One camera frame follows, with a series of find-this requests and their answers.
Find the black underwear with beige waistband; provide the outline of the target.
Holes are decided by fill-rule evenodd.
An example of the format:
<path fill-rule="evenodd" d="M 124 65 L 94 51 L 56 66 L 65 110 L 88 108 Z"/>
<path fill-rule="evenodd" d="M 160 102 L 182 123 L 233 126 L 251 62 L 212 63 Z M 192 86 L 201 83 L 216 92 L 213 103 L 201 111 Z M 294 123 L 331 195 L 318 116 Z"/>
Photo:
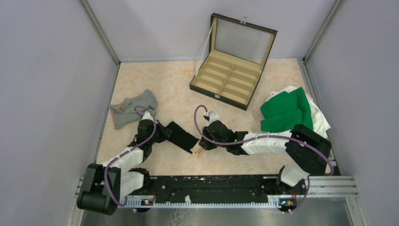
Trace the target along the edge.
<path fill-rule="evenodd" d="M 196 158 L 202 155 L 204 149 L 199 145 L 200 139 L 186 132 L 174 121 L 170 122 L 166 128 L 172 131 L 172 134 L 168 138 L 169 142 L 194 155 Z"/>

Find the black leather compartment box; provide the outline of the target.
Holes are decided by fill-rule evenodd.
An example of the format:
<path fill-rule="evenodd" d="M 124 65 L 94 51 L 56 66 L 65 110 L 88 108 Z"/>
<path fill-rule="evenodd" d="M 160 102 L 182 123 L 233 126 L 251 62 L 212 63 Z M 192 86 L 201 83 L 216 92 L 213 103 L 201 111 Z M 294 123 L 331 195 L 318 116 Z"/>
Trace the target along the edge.
<path fill-rule="evenodd" d="M 190 90 L 247 110 L 277 30 L 213 13 Z"/>

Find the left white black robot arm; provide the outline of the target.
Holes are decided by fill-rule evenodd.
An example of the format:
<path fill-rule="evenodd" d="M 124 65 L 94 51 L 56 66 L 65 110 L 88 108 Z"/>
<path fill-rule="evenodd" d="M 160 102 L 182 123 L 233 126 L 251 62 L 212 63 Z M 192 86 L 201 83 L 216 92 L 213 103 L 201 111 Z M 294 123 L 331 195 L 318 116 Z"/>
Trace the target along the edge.
<path fill-rule="evenodd" d="M 108 161 L 88 165 L 77 198 L 77 207 L 106 215 L 112 215 L 124 206 L 122 198 L 133 191 L 146 194 L 151 182 L 147 170 L 138 168 L 152 153 L 152 145 L 169 139 L 172 130 L 159 120 L 139 121 L 133 141 L 116 157 Z"/>

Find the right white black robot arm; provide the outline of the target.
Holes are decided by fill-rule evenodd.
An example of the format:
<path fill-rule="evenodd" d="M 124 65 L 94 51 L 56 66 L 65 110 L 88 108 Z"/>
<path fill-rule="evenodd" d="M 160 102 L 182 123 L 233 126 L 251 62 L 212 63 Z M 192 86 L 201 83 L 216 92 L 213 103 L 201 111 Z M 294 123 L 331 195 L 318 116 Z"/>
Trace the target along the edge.
<path fill-rule="evenodd" d="M 328 164 L 331 142 L 302 124 L 279 133 L 251 133 L 232 131 L 220 120 L 202 129 L 200 146 L 205 150 L 225 148 L 233 155 L 283 154 L 291 162 L 278 174 L 276 188 L 282 194 L 290 193 L 308 176 L 322 176 Z"/>

